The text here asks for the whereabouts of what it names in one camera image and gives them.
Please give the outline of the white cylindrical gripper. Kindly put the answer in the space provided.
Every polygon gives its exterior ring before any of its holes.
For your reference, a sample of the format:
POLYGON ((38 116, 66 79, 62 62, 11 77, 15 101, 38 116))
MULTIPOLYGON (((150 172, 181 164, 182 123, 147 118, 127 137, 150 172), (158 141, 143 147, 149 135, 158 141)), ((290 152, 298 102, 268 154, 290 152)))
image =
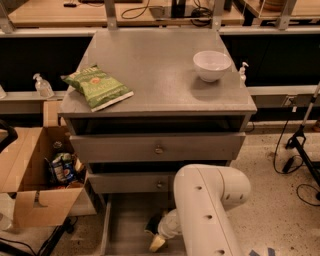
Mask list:
POLYGON ((160 220, 158 234, 153 237, 149 250, 156 252, 165 244, 165 239, 171 239, 181 234, 182 230, 177 210, 171 210, 160 220))

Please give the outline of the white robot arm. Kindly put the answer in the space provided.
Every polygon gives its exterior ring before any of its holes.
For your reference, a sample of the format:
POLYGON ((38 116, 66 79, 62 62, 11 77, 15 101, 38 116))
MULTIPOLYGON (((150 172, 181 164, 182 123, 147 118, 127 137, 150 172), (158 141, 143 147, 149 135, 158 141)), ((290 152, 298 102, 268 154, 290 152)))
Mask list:
POLYGON ((248 200, 250 181, 238 169, 190 164, 175 175, 176 208, 160 220, 149 250, 181 235, 187 256, 244 256, 226 211, 248 200))

